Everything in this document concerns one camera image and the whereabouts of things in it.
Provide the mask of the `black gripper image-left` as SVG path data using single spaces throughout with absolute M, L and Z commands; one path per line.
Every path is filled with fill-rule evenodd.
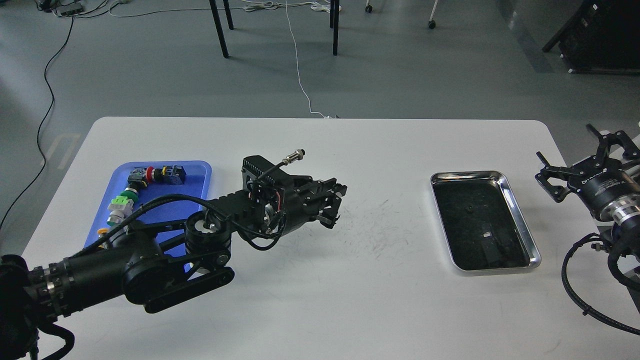
M 243 187 L 250 198 L 263 203 L 268 217 L 262 230 L 280 227 L 286 235 L 306 223 L 319 221 L 325 228 L 332 229 L 339 219 L 340 202 L 330 202 L 330 198 L 345 196 L 347 186 L 336 178 L 314 180 L 308 175 L 290 175 L 282 170 L 302 156 L 286 156 L 279 164 L 272 164 L 263 156 L 247 156 L 242 162 Z

